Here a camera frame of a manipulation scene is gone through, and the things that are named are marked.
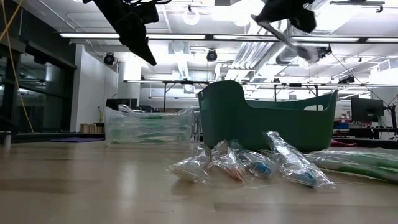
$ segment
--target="wooden table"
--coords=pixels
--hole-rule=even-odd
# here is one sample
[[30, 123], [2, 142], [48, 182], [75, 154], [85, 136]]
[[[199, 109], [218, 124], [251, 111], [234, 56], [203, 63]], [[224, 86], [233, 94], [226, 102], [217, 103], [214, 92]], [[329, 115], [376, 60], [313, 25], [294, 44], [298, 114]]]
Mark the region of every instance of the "wooden table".
[[0, 223], [397, 223], [398, 186], [326, 173], [336, 190], [280, 179], [188, 184], [173, 146], [12, 145], [0, 154]]

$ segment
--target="security camera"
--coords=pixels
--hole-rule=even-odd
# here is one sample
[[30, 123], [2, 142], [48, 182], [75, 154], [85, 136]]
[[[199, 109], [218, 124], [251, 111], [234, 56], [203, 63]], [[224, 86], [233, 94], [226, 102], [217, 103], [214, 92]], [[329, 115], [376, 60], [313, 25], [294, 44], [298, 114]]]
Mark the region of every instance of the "security camera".
[[104, 58], [104, 63], [105, 63], [105, 65], [114, 65], [116, 63], [116, 59], [114, 57], [114, 52], [106, 53], [106, 56]]
[[217, 53], [215, 49], [210, 49], [209, 52], [207, 53], [207, 61], [208, 62], [214, 62], [217, 60]]

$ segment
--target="ceiling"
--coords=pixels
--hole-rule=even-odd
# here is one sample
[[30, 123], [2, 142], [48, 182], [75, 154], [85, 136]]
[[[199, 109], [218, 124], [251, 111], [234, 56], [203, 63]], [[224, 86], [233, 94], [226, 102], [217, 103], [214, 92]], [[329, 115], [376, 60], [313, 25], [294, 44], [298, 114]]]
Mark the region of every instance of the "ceiling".
[[[384, 10], [376, 13], [378, 6], [331, 6], [328, 0], [316, 0], [324, 3], [316, 10], [318, 30], [327, 29], [326, 35], [398, 35], [398, 1], [385, 0]], [[192, 4], [192, 9], [200, 15], [197, 24], [191, 26], [184, 22], [184, 12], [187, 4]], [[261, 10], [260, 0], [241, 0], [236, 3], [239, 7], [234, 8], [233, 18], [243, 17], [242, 11]], [[114, 32], [109, 22], [104, 18], [96, 5], [91, 2], [83, 4], [79, 0], [28, 0], [23, 3], [24, 9], [41, 18], [46, 23], [60, 32]], [[214, 20], [219, 10], [214, 6], [214, 0], [208, 1], [185, 1], [173, 0], [165, 6], [158, 6], [159, 22], [148, 24], [148, 33], [184, 33], [184, 34], [250, 34], [251, 29], [256, 29], [253, 23], [246, 26], [237, 26], [237, 22]], [[103, 56], [105, 52], [115, 51], [115, 56], [121, 61], [129, 56], [127, 48], [122, 47], [118, 40], [91, 40], [82, 42], [86, 48], [96, 55]], [[142, 61], [142, 74], [161, 75], [171, 74], [178, 70], [177, 60], [174, 54], [170, 54], [167, 41], [150, 41], [149, 46], [154, 54], [158, 65], [155, 67]], [[189, 42], [192, 47], [205, 47], [205, 51], [190, 51], [187, 56], [187, 67], [189, 70], [215, 71], [218, 63], [233, 63], [237, 54], [242, 50], [241, 42]], [[208, 49], [216, 49], [218, 61], [207, 62]], [[333, 55], [328, 55], [320, 62], [308, 66], [301, 62], [298, 57], [288, 65], [276, 65], [275, 60], [262, 59], [255, 66], [255, 77], [262, 78], [262, 82], [270, 82], [275, 76], [280, 77], [283, 82], [330, 82], [332, 77], [336, 80], [344, 76], [344, 71], [353, 68], [355, 75], [366, 82], [371, 67], [384, 62], [389, 58], [398, 57], [398, 45], [390, 44], [331, 44]], [[249, 54], [254, 55], [255, 47]]]

